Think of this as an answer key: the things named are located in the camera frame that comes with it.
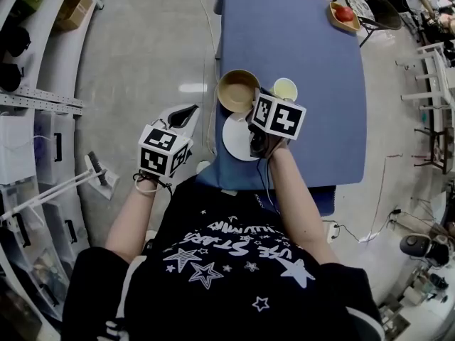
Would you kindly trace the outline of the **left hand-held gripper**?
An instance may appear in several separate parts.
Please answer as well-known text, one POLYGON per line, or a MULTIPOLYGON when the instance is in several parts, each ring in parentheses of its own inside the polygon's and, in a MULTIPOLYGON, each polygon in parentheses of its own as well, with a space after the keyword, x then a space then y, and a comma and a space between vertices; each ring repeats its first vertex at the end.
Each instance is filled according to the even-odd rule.
POLYGON ((138 168, 159 177, 172 178, 186 162, 200 116, 197 104, 165 109, 158 120, 147 124, 138 142, 138 168), (171 128, 169 125, 182 125, 171 128))

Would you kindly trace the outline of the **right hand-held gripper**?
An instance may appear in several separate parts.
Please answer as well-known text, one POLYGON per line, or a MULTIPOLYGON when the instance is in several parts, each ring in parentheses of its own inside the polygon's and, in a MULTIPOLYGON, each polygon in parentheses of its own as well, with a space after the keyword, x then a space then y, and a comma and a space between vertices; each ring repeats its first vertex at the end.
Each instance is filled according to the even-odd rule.
POLYGON ((289 142, 297 140, 306 108, 292 100, 280 99, 261 93, 255 88, 254 106, 247 115, 247 128, 250 131, 250 155, 264 158, 272 152, 272 137, 289 142))

